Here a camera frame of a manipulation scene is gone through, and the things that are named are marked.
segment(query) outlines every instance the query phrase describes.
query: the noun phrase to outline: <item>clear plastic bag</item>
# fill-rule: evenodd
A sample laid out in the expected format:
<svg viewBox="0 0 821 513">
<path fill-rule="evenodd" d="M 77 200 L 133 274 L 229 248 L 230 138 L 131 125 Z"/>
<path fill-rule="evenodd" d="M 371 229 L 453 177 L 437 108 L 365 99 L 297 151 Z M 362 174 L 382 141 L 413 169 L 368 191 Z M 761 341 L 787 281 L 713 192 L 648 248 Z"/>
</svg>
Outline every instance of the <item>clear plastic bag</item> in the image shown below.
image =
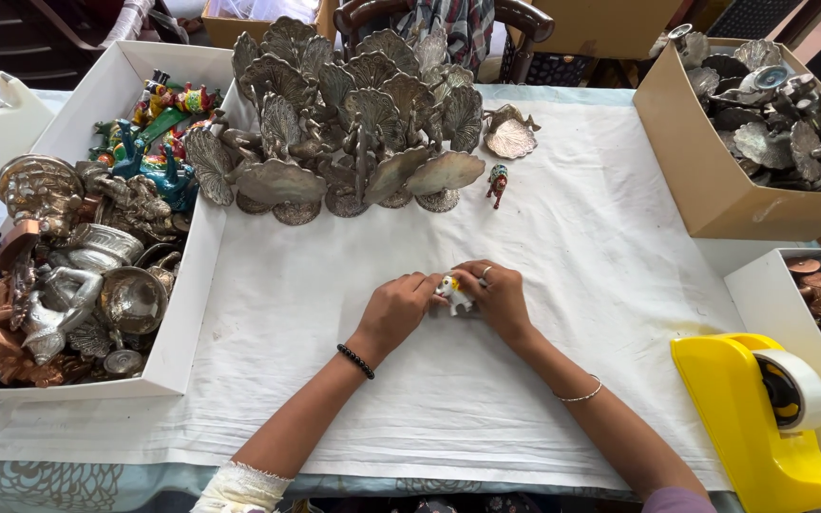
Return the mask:
<svg viewBox="0 0 821 513">
<path fill-rule="evenodd" d="M 318 0 L 211 0 L 209 17 L 276 20 L 291 17 L 306 23 L 315 20 Z"/>
</svg>

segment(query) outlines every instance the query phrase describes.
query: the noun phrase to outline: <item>purple sleeve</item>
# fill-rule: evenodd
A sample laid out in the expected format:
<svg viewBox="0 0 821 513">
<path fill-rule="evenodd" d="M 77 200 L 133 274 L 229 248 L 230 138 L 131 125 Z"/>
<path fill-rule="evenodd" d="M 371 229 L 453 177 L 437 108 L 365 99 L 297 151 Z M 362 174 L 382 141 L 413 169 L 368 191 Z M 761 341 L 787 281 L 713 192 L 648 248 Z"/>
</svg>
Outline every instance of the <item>purple sleeve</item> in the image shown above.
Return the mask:
<svg viewBox="0 0 821 513">
<path fill-rule="evenodd" d="M 686 488 L 671 486 L 656 490 L 642 513 L 716 513 L 712 503 Z"/>
</svg>

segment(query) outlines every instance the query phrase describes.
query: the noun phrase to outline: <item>plaid shirt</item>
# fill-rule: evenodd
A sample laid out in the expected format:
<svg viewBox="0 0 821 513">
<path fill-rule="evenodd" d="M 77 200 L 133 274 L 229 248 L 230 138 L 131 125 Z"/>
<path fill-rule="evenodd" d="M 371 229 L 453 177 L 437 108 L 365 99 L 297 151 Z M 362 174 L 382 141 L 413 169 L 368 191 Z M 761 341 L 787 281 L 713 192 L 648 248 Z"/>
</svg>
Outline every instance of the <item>plaid shirt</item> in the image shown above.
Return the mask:
<svg viewBox="0 0 821 513">
<path fill-rule="evenodd" d="M 418 41 L 433 27 L 445 27 L 449 36 L 451 62 L 476 69 L 490 52 L 493 34 L 494 0 L 415 0 L 416 6 L 398 22 L 405 39 L 420 20 L 425 20 Z"/>
</svg>

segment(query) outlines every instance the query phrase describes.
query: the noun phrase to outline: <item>silver bangle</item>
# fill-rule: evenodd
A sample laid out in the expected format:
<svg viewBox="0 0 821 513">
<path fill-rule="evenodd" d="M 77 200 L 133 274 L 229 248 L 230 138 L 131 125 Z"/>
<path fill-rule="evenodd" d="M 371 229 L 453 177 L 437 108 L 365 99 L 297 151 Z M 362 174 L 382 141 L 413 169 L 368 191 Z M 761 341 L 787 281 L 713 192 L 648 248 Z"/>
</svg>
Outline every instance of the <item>silver bangle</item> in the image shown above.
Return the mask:
<svg viewBox="0 0 821 513">
<path fill-rule="evenodd" d="M 578 397 L 577 399 L 563 399 L 562 397 L 556 395 L 555 392 L 553 393 L 553 396 L 555 396 L 556 399 L 558 399 L 562 402 L 576 402 L 576 401 L 585 401 L 587 399 L 591 399 L 595 395 L 598 395 L 598 392 L 600 391 L 600 389 L 604 387 L 604 383 L 600 382 L 600 378 L 598 376 L 595 376 L 594 374 L 588 374 L 588 375 L 591 376 L 592 378 L 598 380 L 598 390 L 594 390 L 591 393 L 588 393 L 585 397 Z"/>
</svg>

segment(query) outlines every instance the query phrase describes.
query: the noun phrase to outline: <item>hand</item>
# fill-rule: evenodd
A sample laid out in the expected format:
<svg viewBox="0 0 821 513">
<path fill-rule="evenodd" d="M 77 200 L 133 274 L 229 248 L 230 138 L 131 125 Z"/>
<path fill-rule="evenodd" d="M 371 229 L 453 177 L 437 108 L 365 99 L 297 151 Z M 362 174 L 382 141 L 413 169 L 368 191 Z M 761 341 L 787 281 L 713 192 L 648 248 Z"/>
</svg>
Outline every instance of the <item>hand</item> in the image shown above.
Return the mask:
<svg viewBox="0 0 821 513">
<path fill-rule="evenodd" d="M 375 369 L 420 324 L 441 279 L 416 272 L 377 288 L 345 345 Z"/>
<path fill-rule="evenodd" d="M 462 290 L 473 297 L 484 312 L 484 320 L 507 344 L 517 343 L 532 328 L 527 315 L 522 275 L 489 260 L 472 260 L 455 266 L 451 275 L 462 284 Z M 480 284 L 480 278 L 487 285 Z"/>
</svg>

